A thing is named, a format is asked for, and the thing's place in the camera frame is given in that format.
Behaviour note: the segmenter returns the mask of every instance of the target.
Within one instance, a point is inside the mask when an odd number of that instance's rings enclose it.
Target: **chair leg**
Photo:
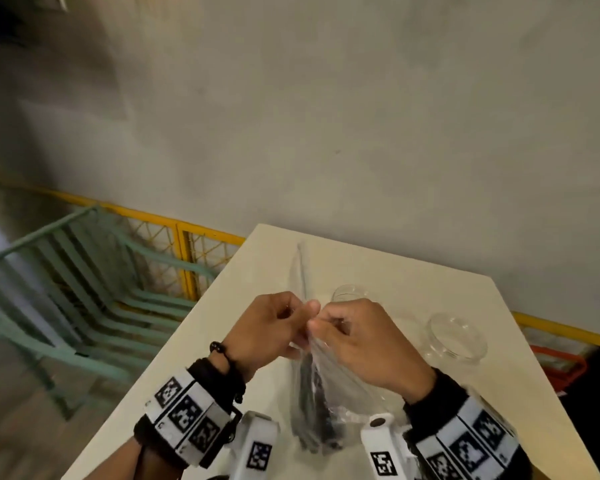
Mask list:
[[[51,400],[54,402],[60,414],[64,418],[65,421],[69,421],[76,411],[78,411],[80,405],[78,407],[72,409],[69,404],[66,402],[65,398],[59,393],[58,387],[53,379],[49,376],[44,367],[40,365],[40,361],[28,350],[15,346],[18,353],[21,355],[25,363],[29,366],[29,369],[34,373],[34,375],[38,378],[38,380],[42,383],[42,386],[48,391],[51,396]]]

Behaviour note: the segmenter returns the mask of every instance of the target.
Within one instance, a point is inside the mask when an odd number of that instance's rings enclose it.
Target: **hand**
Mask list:
[[[235,362],[245,382],[279,356],[299,358],[300,350],[290,343],[306,347],[306,323],[319,311],[320,302],[303,304],[291,291],[259,295],[223,340],[226,355]],[[228,371],[229,364],[222,354],[213,352],[209,360],[220,372]]]
[[[339,320],[349,323],[348,335],[333,325]],[[308,329],[368,384],[396,392],[411,404],[433,389],[435,372],[378,303],[369,299],[330,303],[309,321]]]

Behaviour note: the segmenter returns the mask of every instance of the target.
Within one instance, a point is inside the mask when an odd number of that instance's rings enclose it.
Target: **concrete wall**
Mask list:
[[[494,277],[600,332],[600,0],[68,0],[0,47],[0,170]]]

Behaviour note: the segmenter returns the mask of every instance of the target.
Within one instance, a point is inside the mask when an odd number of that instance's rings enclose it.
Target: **person's right hand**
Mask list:
[[[348,335],[333,325],[340,320],[349,323]],[[435,372],[378,303],[366,298],[330,303],[308,328],[368,384],[398,393],[410,404],[433,389]]]

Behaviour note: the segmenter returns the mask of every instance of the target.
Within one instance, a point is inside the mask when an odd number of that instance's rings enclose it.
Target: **wooden floor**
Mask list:
[[[64,364],[43,362],[53,380],[80,397],[99,385],[96,377]],[[55,480],[113,411],[84,405],[65,421],[48,391],[9,343],[0,340],[0,480]]]

